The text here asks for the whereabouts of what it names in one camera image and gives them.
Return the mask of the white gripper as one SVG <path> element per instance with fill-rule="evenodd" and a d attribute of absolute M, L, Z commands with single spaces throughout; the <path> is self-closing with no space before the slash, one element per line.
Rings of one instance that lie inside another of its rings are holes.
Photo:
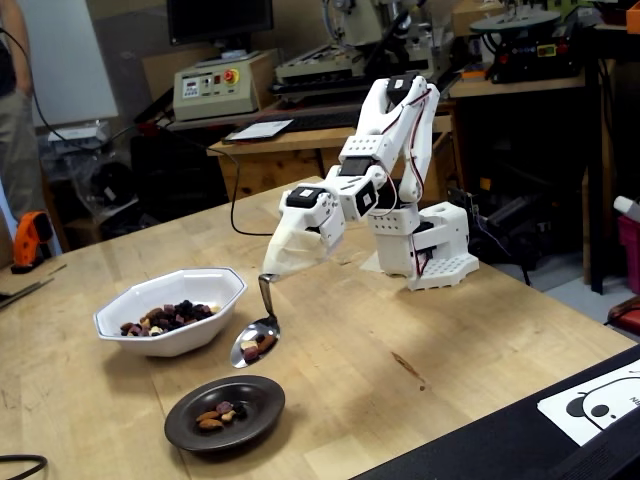
<path fill-rule="evenodd" d="M 319 220 L 326 220 L 320 227 Z M 343 240 L 345 220 L 338 197 L 322 187 L 299 186 L 285 199 L 278 231 L 318 231 L 326 250 Z"/>

